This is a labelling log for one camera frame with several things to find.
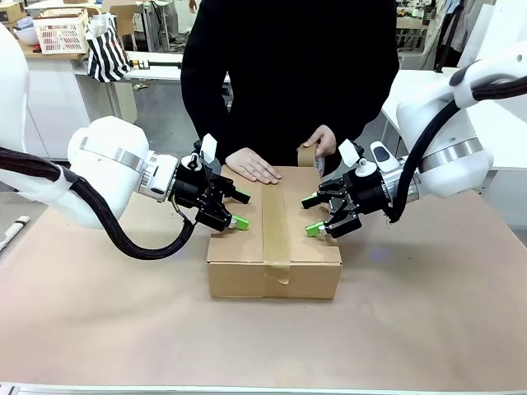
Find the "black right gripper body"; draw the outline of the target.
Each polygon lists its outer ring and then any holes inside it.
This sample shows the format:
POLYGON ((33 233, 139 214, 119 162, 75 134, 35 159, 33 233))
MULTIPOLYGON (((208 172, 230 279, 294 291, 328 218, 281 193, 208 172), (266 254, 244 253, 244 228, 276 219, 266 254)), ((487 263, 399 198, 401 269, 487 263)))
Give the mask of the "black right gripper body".
POLYGON ((379 170, 359 177, 355 170, 344 175, 347 194, 350 196, 356 212, 364 215, 386 209, 391 198, 386 191, 384 179, 379 170))

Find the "person's right hand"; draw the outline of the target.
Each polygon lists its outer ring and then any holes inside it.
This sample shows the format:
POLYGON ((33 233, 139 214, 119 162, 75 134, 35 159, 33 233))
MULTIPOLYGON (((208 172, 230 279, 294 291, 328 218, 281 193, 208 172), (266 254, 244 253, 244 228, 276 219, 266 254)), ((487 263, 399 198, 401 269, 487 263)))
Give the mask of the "person's right hand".
POLYGON ((228 168, 252 182, 277 184, 282 176, 261 156, 245 147, 226 158, 228 168))

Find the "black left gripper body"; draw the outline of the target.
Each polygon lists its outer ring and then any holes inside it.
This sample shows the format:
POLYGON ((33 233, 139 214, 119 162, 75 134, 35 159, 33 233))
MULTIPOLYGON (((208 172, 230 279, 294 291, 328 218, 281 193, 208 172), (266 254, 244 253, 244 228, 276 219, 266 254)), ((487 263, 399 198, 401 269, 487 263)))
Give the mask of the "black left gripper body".
POLYGON ((175 171, 170 201, 186 208, 220 211, 225 208, 224 189, 225 178, 214 173, 207 165, 194 171, 180 164, 175 171))

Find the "person's left hand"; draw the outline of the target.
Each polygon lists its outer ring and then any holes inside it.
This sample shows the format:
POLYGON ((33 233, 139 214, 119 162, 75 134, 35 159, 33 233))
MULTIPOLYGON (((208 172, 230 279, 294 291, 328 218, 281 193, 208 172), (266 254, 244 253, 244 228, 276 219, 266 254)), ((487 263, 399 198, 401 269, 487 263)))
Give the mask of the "person's left hand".
POLYGON ((316 146, 315 156, 324 157, 332 155, 337 150, 337 140, 333 131, 326 125, 316 128, 310 138, 302 145, 304 148, 316 146))

